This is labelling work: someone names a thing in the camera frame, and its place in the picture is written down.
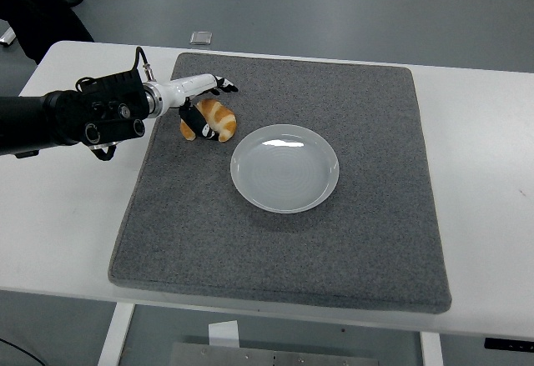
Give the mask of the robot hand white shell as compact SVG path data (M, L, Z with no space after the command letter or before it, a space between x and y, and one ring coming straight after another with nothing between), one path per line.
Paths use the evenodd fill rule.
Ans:
M200 74L167 83L144 84L149 102L149 116L156 118L171 108L177 108L179 129L188 141L205 138L225 143L234 136L237 121L233 111L215 98L204 98L197 103L192 101L206 93L217 95L220 92L232 93L237 90L230 80L213 74Z

